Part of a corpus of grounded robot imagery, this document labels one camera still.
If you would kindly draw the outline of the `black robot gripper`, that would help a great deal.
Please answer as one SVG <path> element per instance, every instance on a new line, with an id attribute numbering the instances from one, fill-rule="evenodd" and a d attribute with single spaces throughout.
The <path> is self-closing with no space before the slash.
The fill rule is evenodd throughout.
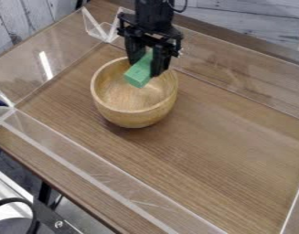
<path id="1" fill-rule="evenodd" d="M 145 56 L 146 47 L 153 48 L 150 76 L 158 77 L 169 69 L 172 57 L 181 51 L 182 33 L 174 28 L 176 0 L 136 0 L 136 12 L 118 15 L 118 34 L 125 37 L 130 64 Z"/>

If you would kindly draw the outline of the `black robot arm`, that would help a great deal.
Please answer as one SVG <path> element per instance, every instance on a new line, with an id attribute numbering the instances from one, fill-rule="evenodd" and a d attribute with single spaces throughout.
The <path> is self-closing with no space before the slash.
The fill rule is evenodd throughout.
<path id="1" fill-rule="evenodd" d="M 125 38 L 128 58 L 132 65 L 153 49 L 150 76 L 158 77 L 169 70 L 173 57 L 182 50 L 184 33 L 174 27 L 176 13 L 184 13 L 189 6 L 185 0 L 182 8 L 177 8 L 177 0 L 136 0 L 136 12 L 120 13 L 118 35 Z"/>

